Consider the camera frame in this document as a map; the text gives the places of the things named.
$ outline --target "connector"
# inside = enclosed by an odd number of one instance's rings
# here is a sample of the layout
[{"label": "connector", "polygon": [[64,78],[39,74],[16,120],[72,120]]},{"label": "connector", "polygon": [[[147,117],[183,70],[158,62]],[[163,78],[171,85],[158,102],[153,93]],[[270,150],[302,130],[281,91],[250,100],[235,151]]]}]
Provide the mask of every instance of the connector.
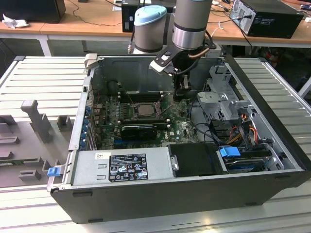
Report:
[{"label": "connector", "polygon": [[129,45],[128,45],[128,48],[127,48],[127,53],[128,54],[132,53],[132,44],[133,44],[133,42],[130,42]]}]

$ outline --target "power supply label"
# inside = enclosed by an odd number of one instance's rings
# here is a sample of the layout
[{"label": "power supply label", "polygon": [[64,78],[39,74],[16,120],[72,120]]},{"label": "power supply label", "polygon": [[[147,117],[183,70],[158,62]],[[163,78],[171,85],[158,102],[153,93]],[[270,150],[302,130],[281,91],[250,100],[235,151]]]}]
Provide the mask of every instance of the power supply label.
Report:
[{"label": "power supply label", "polygon": [[124,182],[148,179],[146,154],[111,155],[109,181]]}]

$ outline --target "black computer tower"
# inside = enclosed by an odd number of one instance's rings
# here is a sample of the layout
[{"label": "black computer tower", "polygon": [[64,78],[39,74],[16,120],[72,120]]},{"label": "black computer tower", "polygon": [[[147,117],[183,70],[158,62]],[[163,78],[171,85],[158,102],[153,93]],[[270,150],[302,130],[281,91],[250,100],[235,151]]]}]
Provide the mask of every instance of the black computer tower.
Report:
[{"label": "black computer tower", "polygon": [[247,36],[274,38],[291,38],[303,16],[278,0],[235,0],[230,13]]},{"label": "black computer tower", "polygon": [[66,11],[64,0],[0,0],[2,14],[13,19],[59,23]]}]

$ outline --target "black plastic cover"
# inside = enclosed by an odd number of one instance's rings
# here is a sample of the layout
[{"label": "black plastic cover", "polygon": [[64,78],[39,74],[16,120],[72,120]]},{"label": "black plastic cover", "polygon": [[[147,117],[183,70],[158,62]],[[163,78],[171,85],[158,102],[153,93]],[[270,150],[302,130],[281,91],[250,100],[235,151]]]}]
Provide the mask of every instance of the black plastic cover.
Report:
[{"label": "black plastic cover", "polygon": [[168,147],[170,156],[177,159],[179,167],[174,171],[175,177],[223,174],[217,148],[212,143],[171,144]]}]

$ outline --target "blue latch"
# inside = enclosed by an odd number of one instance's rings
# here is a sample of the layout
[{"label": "blue latch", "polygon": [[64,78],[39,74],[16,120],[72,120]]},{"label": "blue latch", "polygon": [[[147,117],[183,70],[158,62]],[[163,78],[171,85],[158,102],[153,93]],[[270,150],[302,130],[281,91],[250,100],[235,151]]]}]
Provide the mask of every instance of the blue latch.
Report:
[{"label": "blue latch", "polygon": [[48,177],[51,177],[51,176],[61,176],[60,170],[61,170],[60,167],[50,167],[49,170],[48,170]]},{"label": "blue latch", "polygon": [[237,157],[241,156],[237,147],[224,147],[219,150],[222,157]]}]

